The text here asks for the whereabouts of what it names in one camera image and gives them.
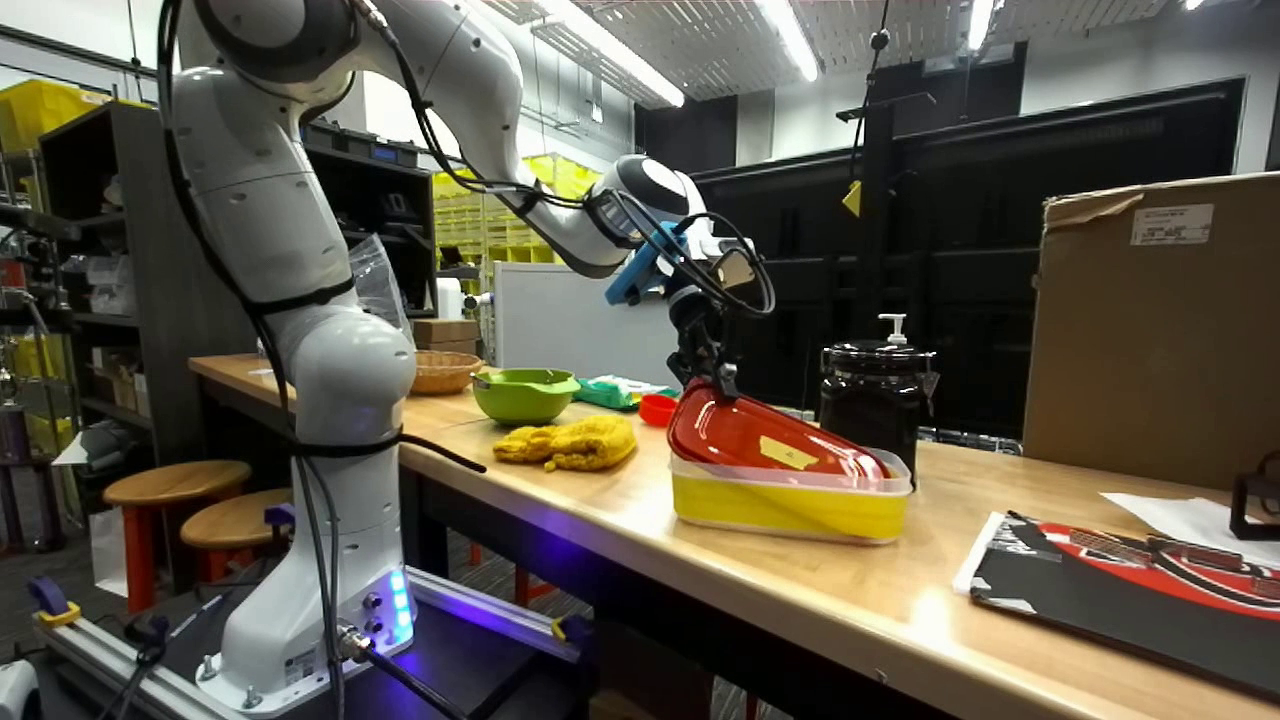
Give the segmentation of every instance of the wooden stool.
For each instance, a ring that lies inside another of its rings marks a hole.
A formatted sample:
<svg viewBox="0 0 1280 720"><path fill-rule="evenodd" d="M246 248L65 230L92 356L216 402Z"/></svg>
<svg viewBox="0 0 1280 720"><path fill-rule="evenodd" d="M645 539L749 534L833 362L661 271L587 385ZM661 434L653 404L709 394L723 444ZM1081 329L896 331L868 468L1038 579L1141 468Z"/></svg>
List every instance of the wooden stool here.
<svg viewBox="0 0 1280 720"><path fill-rule="evenodd" d="M281 546L281 528L267 523L267 508L289 505L289 490L226 495L185 519L185 546L199 554L206 585L225 585L231 562L252 557L265 546Z"/></svg>
<svg viewBox="0 0 1280 720"><path fill-rule="evenodd" d="M159 463L114 482L104 502L122 514L122 576L126 609L157 604L157 519L174 505L231 495L246 482L238 462Z"/></svg>

